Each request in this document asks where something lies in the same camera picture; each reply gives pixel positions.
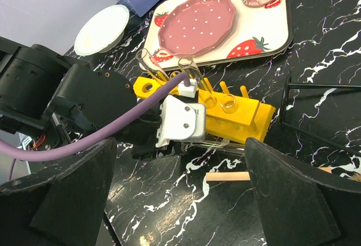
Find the strawberry illustration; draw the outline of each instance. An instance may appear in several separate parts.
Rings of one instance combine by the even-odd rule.
[[[253,39],[242,42],[237,45],[227,56],[227,58],[236,58],[241,56],[248,56],[253,54],[259,54],[269,50],[265,46],[265,39],[262,37],[261,40],[258,40],[255,37]]]
[[[154,52],[153,57],[156,62],[161,63],[170,60],[174,56],[169,54],[167,51],[163,49],[158,49],[157,51]]]
[[[273,8],[281,4],[282,0],[274,0],[268,4],[265,5],[265,9]]]
[[[165,20],[165,18],[168,16],[168,12],[164,12],[162,14],[157,14],[156,17],[154,18],[154,22],[158,27],[162,27],[163,22]]]

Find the marble countertop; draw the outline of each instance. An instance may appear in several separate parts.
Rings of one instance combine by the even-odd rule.
[[[277,122],[284,81],[359,84],[361,0],[291,0],[294,39],[281,54],[201,68],[215,90],[224,80],[232,93],[245,85],[251,98],[272,104],[276,115],[265,143],[340,176],[361,173],[360,157],[349,155]],[[141,74],[135,54],[143,45],[153,11],[133,16],[118,46],[100,57],[100,67],[131,81]],[[295,90],[287,122],[360,150],[358,93],[335,89]],[[105,213],[121,245],[267,245],[250,182],[207,183],[210,170],[246,170],[241,156],[194,150],[151,162],[131,158],[121,144]]]

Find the yellow test tube rack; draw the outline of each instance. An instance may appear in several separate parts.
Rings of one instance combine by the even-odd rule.
[[[204,80],[209,85],[208,87],[212,87],[207,78]],[[138,77],[134,84],[134,91],[139,98],[145,99],[161,87],[161,83],[159,80]],[[205,104],[210,94],[198,89],[199,103],[207,107],[206,132],[242,144],[249,137],[263,141],[276,110],[275,107],[249,98],[245,86],[240,87],[242,96],[231,95],[224,81],[220,83],[220,86],[222,93],[212,90],[212,97],[217,103],[211,108]],[[170,93],[178,95],[178,89],[174,88]],[[224,103],[226,97],[234,100],[235,105],[227,108],[227,102]]]

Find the strawberry print tray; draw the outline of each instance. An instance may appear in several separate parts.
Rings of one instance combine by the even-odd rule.
[[[187,1],[168,0],[160,4],[144,44],[166,71],[176,69],[181,56],[173,56],[160,47],[159,31],[169,14]],[[236,7],[232,31],[216,48],[194,57],[198,66],[271,56],[282,52],[291,43],[289,0],[274,0],[259,8],[247,7],[242,0],[231,2]]]

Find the white plate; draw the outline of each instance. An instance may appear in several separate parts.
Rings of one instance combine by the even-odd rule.
[[[129,10],[124,5],[101,10],[80,30],[74,43],[76,54],[88,56],[110,50],[120,42],[128,21]]]

